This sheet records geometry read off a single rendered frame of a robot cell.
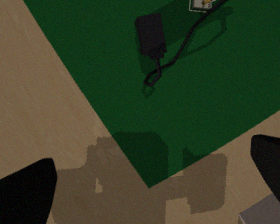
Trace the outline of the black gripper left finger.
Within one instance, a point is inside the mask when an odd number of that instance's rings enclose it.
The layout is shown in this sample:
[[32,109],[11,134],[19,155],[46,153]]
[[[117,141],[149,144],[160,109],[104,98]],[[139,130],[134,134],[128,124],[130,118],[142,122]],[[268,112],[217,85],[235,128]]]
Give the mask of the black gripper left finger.
[[54,160],[40,159],[0,180],[0,224],[46,224],[56,189]]

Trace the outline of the black cable with plug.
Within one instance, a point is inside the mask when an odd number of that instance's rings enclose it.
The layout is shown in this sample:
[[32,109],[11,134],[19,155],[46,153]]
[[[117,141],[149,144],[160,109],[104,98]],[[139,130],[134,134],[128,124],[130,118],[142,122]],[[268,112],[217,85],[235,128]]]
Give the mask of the black cable with plug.
[[[214,4],[211,10],[205,12],[205,14],[203,14],[199,20],[196,20],[195,26],[193,26],[191,30],[189,30],[188,35],[185,36],[184,43],[181,44],[179,52],[176,53],[176,56],[173,57],[172,61],[164,64],[163,67],[161,67],[160,64],[160,57],[164,57],[164,53],[167,53],[167,49],[165,49],[163,22],[161,22],[160,12],[157,12],[157,14],[137,16],[137,19],[135,20],[135,26],[137,27],[137,34],[139,34],[140,53],[144,56],[151,55],[151,59],[156,59],[157,64],[157,69],[151,73],[148,73],[147,79],[144,80],[145,85],[148,85],[149,88],[152,88],[153,85],[155,85],[157,81],[160,80],[160,77],[163,76],[161,69],[164,69],[165,67],[168,67],[168,65],[175,63],[177,57],[179,57],[180,53],[183,52],[185,44],[187,44],[189,36],[191,36],[193,30],[195,30],[197,24],[203,22],[205,16],[211,14],[212,10],[216,10],[216,8],[224,2],[225,0],[220,0],[220,2]],[[159,75],[156,76],[156,79],[153,80],[152,83],[148,83],[148,80],[151,79],[151,76],[155,75],[157,72],[159,72]]]

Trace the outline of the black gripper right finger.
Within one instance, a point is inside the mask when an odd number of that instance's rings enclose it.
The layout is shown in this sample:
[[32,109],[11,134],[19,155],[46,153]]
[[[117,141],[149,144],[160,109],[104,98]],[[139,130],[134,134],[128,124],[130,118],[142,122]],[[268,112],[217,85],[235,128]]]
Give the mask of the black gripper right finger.
[[262,180],[280,201],[280,139],[266,135],[253,135],[250,140],[250,156],[256,163]]

